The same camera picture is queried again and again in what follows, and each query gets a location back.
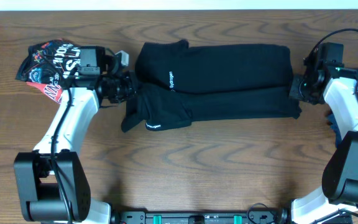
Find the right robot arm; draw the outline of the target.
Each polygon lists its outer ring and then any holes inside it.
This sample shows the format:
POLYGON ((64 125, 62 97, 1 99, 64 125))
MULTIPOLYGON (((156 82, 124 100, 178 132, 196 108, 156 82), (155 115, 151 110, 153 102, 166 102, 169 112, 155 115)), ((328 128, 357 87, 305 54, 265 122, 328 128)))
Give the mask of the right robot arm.
POLYGON ((344 66, 343 50, 341 44, 319 44, 304 60, 305 74, 291 84, 290 98, 330 107, 341 141, 321 186, 291 202, 289 223, 352 223, 358 214, 358 70, 344 66))

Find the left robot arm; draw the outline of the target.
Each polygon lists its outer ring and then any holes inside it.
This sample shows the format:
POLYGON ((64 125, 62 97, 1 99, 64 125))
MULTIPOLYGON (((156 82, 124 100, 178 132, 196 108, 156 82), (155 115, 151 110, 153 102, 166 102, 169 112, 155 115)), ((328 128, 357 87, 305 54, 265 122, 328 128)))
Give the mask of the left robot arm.
POLYGON ((20 152, 14 174, 22 216, 40 223, 119 223, 110 204, 91 197, 79 154, 86 132, 104 99, 119 104, 139 86, 125 68, 129 54, 100 46, 80 47, 76 65, 65 75, 52 57, 39 53, 59 76, 62 90, 58 111, 32 152, 20 152))

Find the black Hydrogen t-shirt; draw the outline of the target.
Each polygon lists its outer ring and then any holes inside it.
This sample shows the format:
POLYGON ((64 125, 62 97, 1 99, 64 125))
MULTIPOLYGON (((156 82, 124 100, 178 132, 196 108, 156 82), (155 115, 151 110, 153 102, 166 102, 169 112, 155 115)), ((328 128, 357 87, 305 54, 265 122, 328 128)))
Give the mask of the black Hydrogen t-shirt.
POLYGON ((126 104, 123 132, 139 123, 164 131, 197 121, 298 118, 301 113, 299 102, 288 96, 293 70, 286 46, 147 42, 135 75, 140 86, 126 104))

